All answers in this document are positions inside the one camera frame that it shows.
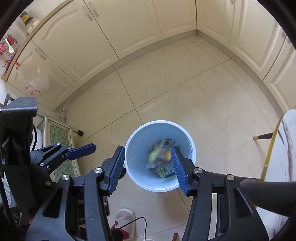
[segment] silver screw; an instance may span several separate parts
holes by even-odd
[[[233,181],[233,180],[234,180],[234,176],[231,175],[231,174],[228,174],[226,177],[227,177],[227,179],[228,179],[229,181]]]
[[[100,167],[97,167],[97,168],[94,169],[94,173],[96,173],[96,174],[99,174],[99,173],[101,173],[102,171],[103,171],[103,169],[100,168]]]
[[[194,168],[195,173],[202,173],[202,169],[200,167]]]
[[[62,180],[67,181],[70,178],[68,174],[62,176]]]

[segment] cream cabinet door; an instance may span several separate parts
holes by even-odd
[[[235,0],[196,0],[197,30],[228,47]]]
[[[85,2],[119,58],[161,40],[152,0]]]
[[[296,108],[296,50],[288,38],[263,82],[284,113]]]
[[[41,105],[47,107],[48,109],[54,111],[64,100],[66,100],[75,90],[79,88],[68,75],[66,75],[54,62],[50,60],[32,41],[26,45],[24,50],[21,52],[17,59],[20,64],[19,69],[16,69],[16,65],[13,67],[7,81],[12,84],[19,91],[27,96],[24,90],[24,82],[21,73],[21,66],[28,62],[39,62],[41,66],[41,72],[44,72],[48,76],[49,89],[44,92],[44,94],[37,96],[37,101]]]
[[[153,0],[162,38],[196,29],[194,0]]]
[[[257,0],[236,0],[228,48],[261,79],[274,64],[285,36],[277,21]]]
[[[118,60],[83,0],[59,10],[32,40],[79,85]]]

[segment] blue gripper pad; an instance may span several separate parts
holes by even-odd
[[[186,196],[193,196],[198,186],[197,181],[192,176],[195,165],[190,159],[183,156],[178,146],[172,148],[171,158],[180,189]]]
[[[101,190],[106,192],[106,196],[110,196],[116,190],[125,155],[124,147],[118,146],[113,157],[106,159],[102,164],[102,169],[104,169],[105,173]]]
[[[96,145],[91,143],[91,144],[87,144],[77,148],[69,149],[69,151],[64,156],[65,156],[65,159],[73,161],[83,156],[92,154],[95,151],[96,151]]]

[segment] person's foot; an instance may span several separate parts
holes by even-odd
[[[115,217],[115,229],[118,229],[129,222],[136,219],[135,213],[127,208],[122,208],[118,210],[116,217]],[[132,239],[135,236],[135,222],[121,228],[128,233],[127,239]]]

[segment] tile floor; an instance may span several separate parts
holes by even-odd
[[[97,145],[94,154],[78,161],[81,174],[101,166],[143,123],[159,119],[190,133],[198,166],[246,177],[260,177],[269,146],[269,140],[252,137],[272,132],[278,121],[246,72],[205,39],[189,37],[134,59],[70,103],[67,122],[84,131],[83,137],[75,136],[76,144]],[[118,209],[131,208],[147,219],[147,238],[171,241],[177,232],[181,239],[191,200],[179,189],[143,190],[126,175],[109,198],[108,220],[112,226]],[[214,216],[215,202],[212,209]],[[211,227],[210,237],[214,232]],[[134,240],[142,241],[143,235],[139,220]]]

